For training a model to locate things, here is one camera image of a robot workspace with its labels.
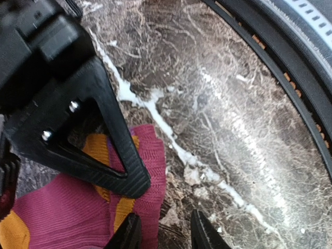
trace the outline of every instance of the orange stripe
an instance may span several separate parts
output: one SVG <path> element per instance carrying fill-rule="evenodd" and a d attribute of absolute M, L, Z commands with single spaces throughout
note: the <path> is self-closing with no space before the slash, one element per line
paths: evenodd
<path fill-rule="evenodd" d="M 109 157 L 108 157 L 108 148 L 107 148 L 107 136 L 104 134 L 90 134 L 87 137 L 87 141 L 85 143 L 85 147 L 83 148 L 83 152 L 88 154 L 90 157 L 95 160 L 109 165 Z M 109 191 L 100 186 L 94 185 L 94 188 L 98 192 L 98 194 L 107 202 L 109 202 Z"/>
<path fill-rule="evenodd" d="M 137 149 L 140 146 L 140 140 L 138 136 L 133 136 L 133 141 Z M 129 199 L 122 197 L 116 207 L 115 220 L 114 220 L 114 232 L 118 230 L 122 222 L 125 220 L 128 214 L 133 212 L 135 205 L 135 199 Z"/>

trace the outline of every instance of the yellow fabric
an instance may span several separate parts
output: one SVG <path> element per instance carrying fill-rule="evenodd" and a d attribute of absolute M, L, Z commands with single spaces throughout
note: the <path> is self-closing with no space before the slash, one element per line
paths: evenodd
<path fill-rule="evenodd" d="M 30 232 L 14 212 L 0 222 L 0 244 L 3 249 L 29 249 Z"/>
<path fill-rule="evenodd" d="M 118 230 L 128 214 L 133 212 L 135 199 L 122 197 L 116 207 L 115 220 L 114 220 L 114 233 Z"/>
<path fill-rule="evenodd" d="M 139 138 L 137 136 L 133 136 L 132 138 L 138 149 L 140 144 Z M 83 152 L 99 162 L 109 165 L 106 135 L 90 134 L 87 137 Z M 108 190 L 99 186 L 94 187 L 103 199 L 107 202 L 110 201 Z M 116 209 L 114 231 L 119 228 L 126 216 L 133 211 L 134 204 L 134 199 L 128 199 L 126 197 L 121 198 Z M 28 227 L 14 211 L 11 211 L 10 214 L 0 222 L 0 245 L 2 249 L 29 249 L 30 238 Z"/>
<path fill-rule="evenodd" d="M 138 149 L 140 146 L 140 140 L 138 136 L 133 136 L 133 141 Z M 87 138 L 87 142 L 83 149 L 83 152 L 89 154 L 92 158 L 99 162 L 109 165 L 108 147 L 107 147 L 107 136 L 104 134 L 90 134 Z M 109 191 L 99 186 L 95 186 L 96 191 L 99 195 L 110 202 Z M 135 205 L 134 199 L 122 197 L 116 208 L 116 215 L 114 221 L 114 232 L 118 230 L 126 216 L 133 211 Z"/>
<path fill-rule="evenodd" d="M 140 140 L 138 136 L 133 136 L 133 141 L 136 148 L 139 148 Z M 107 136 L 104 134 L 90 134 L 87 137 L 87 141 L 83 148 L 83 152 L 87 153 L 90 157 L 95 160 L 109 165 L 108 147 L 107 147 Z M 94 188 L 98 194 L 107 202 L 110 201 L 109 191 L 100 186 L 94 185 Z"/>

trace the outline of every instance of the metal screw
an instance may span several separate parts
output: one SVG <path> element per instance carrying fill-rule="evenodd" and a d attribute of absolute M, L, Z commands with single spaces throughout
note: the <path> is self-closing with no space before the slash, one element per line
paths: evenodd
<path fill-rule="evenodd" d="M 76 101 L 71 101 L 69 105 L 69 110 L 71 110 L 72 113 L 74 113 L 79 108 L 79 104 Z"/>
<path fill-rule="evenodd" d="M 52 136 L 52 132 L 50 131 L 43 131 L 43 134 L 41 135 L 42 139 L 47 142 Z"/>

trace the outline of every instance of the pink sock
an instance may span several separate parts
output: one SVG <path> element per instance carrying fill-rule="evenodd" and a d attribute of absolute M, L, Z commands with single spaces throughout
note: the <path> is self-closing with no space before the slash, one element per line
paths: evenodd
<path fill-rule="evenodd" d="M 109 241 L 108 203 L 90 183 L 60 174 L 19 198 L 13 208 L 30 232 L 30 249 L 103 248 Z"/>
<path fill-rule="evenodd" d="M 144 125 L 131 130 L 132 135 L 139 137 L 139 154 L 151 175 L 151 187 L 140 198 L 135 200 L 133 212 L 142 220 L 142 249 L 157 249 L 158 247 L 158 223 L 160 209 L 165 195 L 165 153 L 163 141 L 156 138 L 154 127 Z M 116 152 L 109 143 L 109 158 L 111 167 L 123 171 L 123 167 Z M 110 193 L 110 233 L 114 234 L 114 219 L 116 207 L 121 196 Z"/>

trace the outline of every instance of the black plastic part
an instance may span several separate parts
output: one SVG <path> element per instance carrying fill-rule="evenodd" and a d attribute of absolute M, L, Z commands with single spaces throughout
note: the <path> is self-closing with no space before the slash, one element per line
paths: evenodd
<path fill-rule="evenodd" d="M 4 161 L 7 167 L 10 168 L 10 174 L 8 175 L 9 185 L 16 185 L 20 171 L 20 159 L 15 154 L 9 153 Z"/>
<path fill-rule="evenodd" d="M 24 39 L 29 39 L 49 20 L 61 13 L 64 13 L 64 10 L 56 1 L 38 1 L 19 15 L 16 27 Z"/>
<path fill-rule="evenodd" d="M 75 121 L 68 107 L 75 100 L 97 103 L 125 173 L 106 167 L 68 143 L 66 136 Z M 79 112 L 88 111 L 89 105 L 83 105 Z M 41 138 L 45 130 L 54 132 L 48 143 Z M 4 132 L 22 156 L 117 194 L 136 199 L 150 187 L 148 171 L 132 141 L 106 69 L 97 57 L 66 82 L 49 82 L 24 110 L 12 114 Z"/>
<path fill-rule="evenodd" d="M 3 32 L 16 20 L 18 8 L 14 1 L 0 0 L 0 32 Z"/>
<path fill-rule="evenodd" d="M 142 224 L 139 216 L 127 216 L 104 249 L 140 249 L 142 243 Z"/>
<path fill-rule="evenodd" d="M 11 169 L 10 166 L 2 160 L 0 162 L 0 167 L 5 172 L 4 174 L 4 181 L 3 181 L 3 190 L 6 190 L 9 187 L 10 183 L 10 176 L 11 176 Z"/>
<path fill-rule="evenodd" d="M 0 36 L 0 111 L 10 114 L 4 134 L 22 156 L 139 198 L 150 176 L 132 141 L 107 72 L 89 34 L 54 0 L 40 0 Z M 71 101 L 81 107 L 72 113 Z M 96 103 L 125 173 L 112 170 L 67 141 Z M 42 134 L 51 131 L 44 142 Z"/>
<path fill-rule="evenodd" d="M 81 21 L 83 17 L 83 11 L 82 9 L 77 5 L 77 3 L 74 0 L 65 0 L 70 9 L 72 10 L 74 17 L 78 20 Z"/>
<path fill-rule="evenodd" d="M 219 5 L 212 0 L 203 0 L 219 16 L 221 16 L 232 28 L 251 46 L 260 59 L 274 74 L 281 86 L 299 111 L 302 119 L 311 132 L 316 145 L 321 152 L 327 171 L 332 179 L 332 159 L 329 149 L 326 147 L 321 134 L 316 128 L 320 124 L 326 132 L 327 139 L 332 137 L 332 103 L 329 92 L 322 87 L 324 84 L 319 78 L 309 61 L 301 54 L 300 50 L 290 42 L 288 37 L 275 26 L 262 12 L 257 12 L 252 2 L 244 0 L 218 0 L 233 17 L 228 15 Z M 252 39 L 257 34 L 267 45 L 263 50 Z M 288 71 L 303 93 L 299 98 L 295 90 L 284 77 Z"/>
<path fill-rule="evenodd" d="M 5 178 L 6 178 L 6 171 L 0 166 L 0 197 L 3 195 L 6 187 Z"/>
<path fill-rule="evenodd" d="M 231 249 L 201 211 L 192 212 L 190 228 L 192 249 Z"/>
<path fill-rule="evenodd" d="M 4 136 L 3 132 L 0 133 L 0 158 L 6 158 L 10 153 L 9 141 Z"/>

